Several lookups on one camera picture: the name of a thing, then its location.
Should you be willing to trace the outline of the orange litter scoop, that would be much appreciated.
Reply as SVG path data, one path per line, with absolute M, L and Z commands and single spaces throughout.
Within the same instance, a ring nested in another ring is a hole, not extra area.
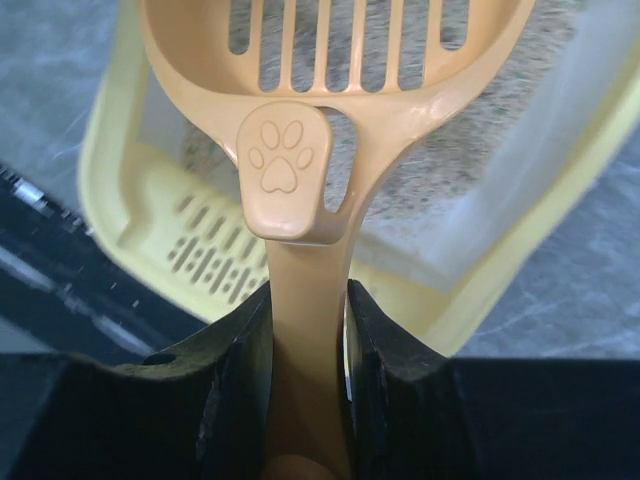
M 245 52 L 231 50 L 228 1 L 142 1 L 144 46 L 168 98 L 218 143 L 239 172 L 249 229 L 267 246 L 274 353 L 265 479 L 350 479 L 351 421 L 342 332 L 356 236 L 401 155 L 469 105 L 495 78 L 533 10 L 530 1 L 473 1 L 457 50 L 441 42 L 443 5 L 426 8 L 422 80 L 399 73 L 405 5 L 389 5 L 385 78 L 364 88 L 367 5 L 352 27 L 346 86 L 328 84 L 333 5 L 317 5 L 311 86 L 293 84 L 297 5 L 283 8 L 279 81 L 260 85 L 261 1 L 250 7 Z

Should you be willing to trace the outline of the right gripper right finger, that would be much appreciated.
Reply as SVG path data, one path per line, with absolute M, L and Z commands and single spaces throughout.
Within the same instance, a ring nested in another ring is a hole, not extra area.
M 635 479 L 635 360 L 447 358 L 348 284 L 360 479 Z

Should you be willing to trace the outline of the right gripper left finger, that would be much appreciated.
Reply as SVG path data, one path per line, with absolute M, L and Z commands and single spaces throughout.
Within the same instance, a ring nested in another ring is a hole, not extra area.
M 140 364 L 1 358 L 5 479 L 255 479 L 273 353 L 262 287 Z

